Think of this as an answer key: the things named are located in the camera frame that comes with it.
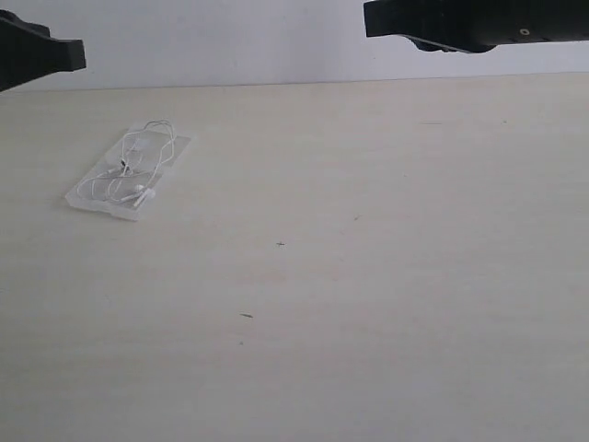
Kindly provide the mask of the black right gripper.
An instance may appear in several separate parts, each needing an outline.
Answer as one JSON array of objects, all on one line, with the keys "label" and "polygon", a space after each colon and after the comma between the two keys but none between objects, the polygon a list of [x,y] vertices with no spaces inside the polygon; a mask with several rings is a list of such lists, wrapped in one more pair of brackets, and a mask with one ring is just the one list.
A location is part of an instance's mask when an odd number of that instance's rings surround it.
[{"label": "black right gripper", "polygon": [[485,53],[497,46],[489,35],[507,22],[514,5],[514,1],[368,1],[365,34],[400,36],[424,52]]}]

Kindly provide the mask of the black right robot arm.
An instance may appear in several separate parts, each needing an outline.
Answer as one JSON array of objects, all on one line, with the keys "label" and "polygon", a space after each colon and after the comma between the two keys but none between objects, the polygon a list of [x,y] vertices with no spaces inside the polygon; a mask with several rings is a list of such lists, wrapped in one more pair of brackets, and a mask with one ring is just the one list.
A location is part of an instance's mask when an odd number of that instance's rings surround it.
[{"label": "black right robot arm", "polygon": [[390,0],[364,3],[368,38],[404,37],[424,52],[588,40],[588,3],[567,0]]}]

